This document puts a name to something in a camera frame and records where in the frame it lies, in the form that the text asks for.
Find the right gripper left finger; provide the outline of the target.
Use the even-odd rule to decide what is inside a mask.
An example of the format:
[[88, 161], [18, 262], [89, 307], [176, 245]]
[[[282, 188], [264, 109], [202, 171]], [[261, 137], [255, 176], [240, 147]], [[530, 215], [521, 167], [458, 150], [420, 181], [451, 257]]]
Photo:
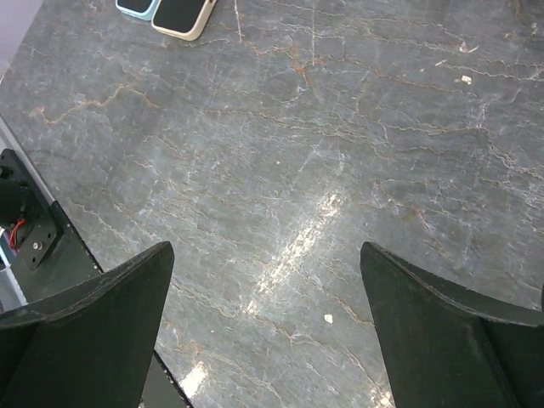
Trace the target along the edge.
[[3, 407], [136, 407], [173, 272], [160, 242], [1, 316]]

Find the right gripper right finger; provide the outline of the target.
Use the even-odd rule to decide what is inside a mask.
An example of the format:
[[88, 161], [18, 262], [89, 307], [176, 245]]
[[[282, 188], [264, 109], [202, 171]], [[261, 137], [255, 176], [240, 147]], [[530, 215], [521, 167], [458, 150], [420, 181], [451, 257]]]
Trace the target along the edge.
[[541, 407], [543, 313], [488, 297], [373, 242], [360, 271], [398, 407]]

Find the cream case phone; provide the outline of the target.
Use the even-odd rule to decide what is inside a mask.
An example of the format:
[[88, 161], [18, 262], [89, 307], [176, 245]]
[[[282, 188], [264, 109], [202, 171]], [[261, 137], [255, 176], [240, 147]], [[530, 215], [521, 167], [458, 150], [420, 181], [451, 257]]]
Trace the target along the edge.
[[162, 34], [195, 41], [202, 34], [216, 3], [215, 0], [161, 0], [151, 25]]

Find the blue case phone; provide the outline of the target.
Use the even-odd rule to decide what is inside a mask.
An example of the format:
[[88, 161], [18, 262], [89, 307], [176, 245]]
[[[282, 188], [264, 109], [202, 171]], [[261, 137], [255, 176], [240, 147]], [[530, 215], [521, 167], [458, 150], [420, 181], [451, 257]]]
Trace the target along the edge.
[[124, 14], [134, 18], [151, 21], [158, 5], [158, 0], [116, 0], [116, 7]]

